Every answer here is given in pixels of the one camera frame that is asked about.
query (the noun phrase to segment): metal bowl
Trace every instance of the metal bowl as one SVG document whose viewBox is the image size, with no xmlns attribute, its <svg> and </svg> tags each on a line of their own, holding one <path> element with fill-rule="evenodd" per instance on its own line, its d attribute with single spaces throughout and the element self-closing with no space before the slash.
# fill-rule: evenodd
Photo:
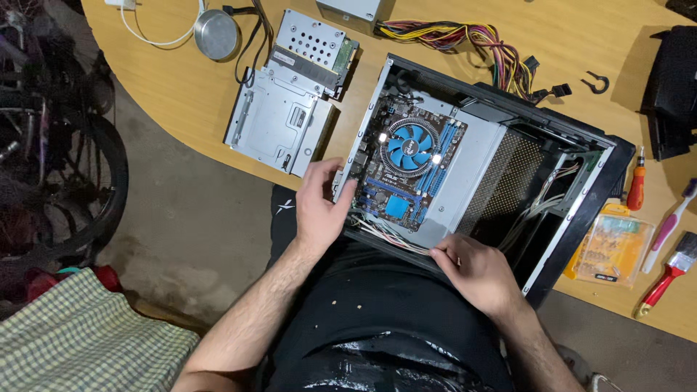
<svg viewBox="0 0 697 392">
<path fill-rule="evenodd" d="M 223 10 L 207 10 L 196 21 L 194 39 L 201 53 L 212 60 L 223 60 L 237 47 L 239 27 Z"/>
</svg>

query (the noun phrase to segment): wooden table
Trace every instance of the wooden table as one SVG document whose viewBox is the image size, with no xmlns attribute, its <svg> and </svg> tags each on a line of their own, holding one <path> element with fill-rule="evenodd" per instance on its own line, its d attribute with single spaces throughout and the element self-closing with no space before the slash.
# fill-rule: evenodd
<svg viewBox="0 0 697 392">
<path fill-rule="evenodd" d="M 250 5 L 243 0 L 227 0 L 225 4 Z M 221 5 L 222 0 L 210 0 L 209 8 Z M 274 27 L 280 25 L 285 8 L 321 19 L 312 0 L 264 0 L 263 5 Z M 191 27 L 197 9 L 195 0 L 146 0 L 138 6 L 137 14 L 127 12 L 126 20 L 132 27 L 138 26 L 148 39 L 165 42 Z M 238 90 L 234 61 L 216 63 L 207 59 L 198 52 L 193 38 L 174 50 L 143 43 L 126 30 L 117 9 L 103 1 L 85 1 L 84 10 L 119 81 L 167 132 L 232 167 L 289 188 L 300 185 L 300 179 L 242 156 L 222 143 Z M 567 82 L 574 91 L 563 99 L 545 100 L 541 106 L 645 146 L 650 145 L 647 121 L 636 111 L 660 44 L 649 36 L 676 24 L 694 24 L 656 0 L 397 0 L 391 19 L 400 18 L 493 24 L 502 39 L 514 45 L 522 57 L 534 54 L 541 63 L 536 89 Z M 246 41 L 256 17 L 246 15 L 236 20 Z M 334 102 L 342 113 L 325 157 L 345 156 L 349 152 L 388 52 L 465 82 L 491 82 L 486 68 L 476 67 L 482 64 L 476 56 L 445 55 L 421 45 L 402 45 L 351 30 L 347 33 L 360 41 L 362 54 L 343 101 Z M 257 37 L 250 52 L 260 43 Z M 245 56 L 244 64 L 250 65 L 251 58 Z M 596 96 L 580 82 L 588 77 L 587 70 L 610 78 L 608 92 Z M 645 207 L 634 215 L 658 225 L 681 200 L 689 178 L 697 176 L 697 152 L 657 163 L 652 160 L 650 149 L 647 151 Z M 676 232 L 686 229 L 697 232 L 697 202 L 683 215 Z M 674 234 L 668 244 L 674 246 L 677 240 L 678 234 Z M 669 251 L 666 246 L 660 260 L 665 260 Z M 651 274 L 640 273 L 633 290 L 572 281 L 564 276 L 555 289 L 631 317 L 634 306 L 661 272 L 662 266 L 657 263 Z M 677 279 L 641 321 L 697 342 L 697 269 Z"/>
</svg>

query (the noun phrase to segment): paintbrush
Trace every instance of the paintbrush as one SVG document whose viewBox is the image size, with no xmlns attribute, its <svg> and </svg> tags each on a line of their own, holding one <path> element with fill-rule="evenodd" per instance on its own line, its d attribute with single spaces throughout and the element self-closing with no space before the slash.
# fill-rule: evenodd
<svg viewBox="0 0 697 392">
<path fill-rule="evenodd" d="M 686 232 L 675 249 L 675 253 L 666 263 L 666 272 L 658 282 L 649 290 L 641 304 L 634 312 L 634 318 L 640 319 L 646 316 L 651 308 L 656 306 L 656 302 L 678 276 L 684 275 L 697 259 L 697 234 Z"/>
<path fill-rule="evenodd" d="M 656 262 L 656 258 L 658 258 L 658 253 L 661 251 L 661 247 L 666 242 L 666 239 L 668 239 L 673 231 L 675 231 L 677 224 L 680 222 L 682 212 L 685 211 L 685 208 L 687 208 L 687 205 L 690 204 L 692 199 L 697 196 L 697 179 L 690 180 L 690 183 L 687 184 L 687 188 L 685 188 L 682 196 L 685 198 L 685 200 L 675 209 L 675 211 L 673 211 L 672 214 L 669 215 L 669 217 L 666 218 L 663 225 L 661 225 L 661 228 L 658 230 L 656 240 L 654 241 L 653 245 L 651 245 L 651 251 L 648 253 L 648 255 L 646 255 L 644 264 L 641 266 L 641 272 L 651 272 L 651 268 Z"/>
</svg>

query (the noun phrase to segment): fan blade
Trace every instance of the fan blade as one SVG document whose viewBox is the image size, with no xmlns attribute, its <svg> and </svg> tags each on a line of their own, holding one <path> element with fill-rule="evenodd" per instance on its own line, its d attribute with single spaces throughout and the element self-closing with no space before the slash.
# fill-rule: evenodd
<svg viewBox="0 0 697 392">
<path fill-rule="evenodd" d="M 418 153 L 414 156 L 414 160 L 419 165 L 423 165 L 431 157 L 431 153 Z"/>
<path fill-rule="evenodd" d="M 392 155 L 390 156 L 390 159 L 397 167 L 400 167 L 402 157 L 404 157 L 404 153 L 401 152 L 401 149 L 399 149 L 399 150 L 395 150 L 395 152 L 392 153 Z"/>
<path fill-rule="evenodd" d="M 414 139 L 418 142 L 421 140 L 421 135 L 424 134 L 424 128 L 419 126 L 411 126 L 411 131 L 414 133 Z"/>
<path fill-rule="evenodd" d="M 409 131 L 406 130 L 406 127 L 401 127 L 400 129 L 395 131 L 395 135 L 401 137 L 402 139 L 409 139 Z"/>
<path fill-rule="evenodd" d="M 404 156 L 404 159 L 402 160 L 402 166 L 404 167 L 404 169 L 407 170 L 414 170 L 419 168 L 410 156 Z"/>
<path fill-rule="evenodd" d="M 388 144 L 388 151 L 394 151 L 396 149 L 400 149 L 402 143 L 404 143 L 404 142 L 401 140 L 390 139 L 390 143 Z"/>
<path fill-rule="evenodd" d="M 419 151 L 426 151 L 431 148 L 431 135 L 426 135 L 423 142 L 419 143 Z"/>
</svg>

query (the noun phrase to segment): blue fan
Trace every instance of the blue fan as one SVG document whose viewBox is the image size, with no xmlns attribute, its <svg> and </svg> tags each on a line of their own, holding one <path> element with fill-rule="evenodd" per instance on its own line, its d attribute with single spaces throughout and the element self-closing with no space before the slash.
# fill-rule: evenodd
<svg viewBox="0 0 697 392">
<path fill-rule="evenodd" d="M 393 132 L 387 153 L 399 169 L 415 170 L 431 157 L 427 152 L 433 145 L 431 135 L 415 124 L 406 124 Z"/>
</svg>

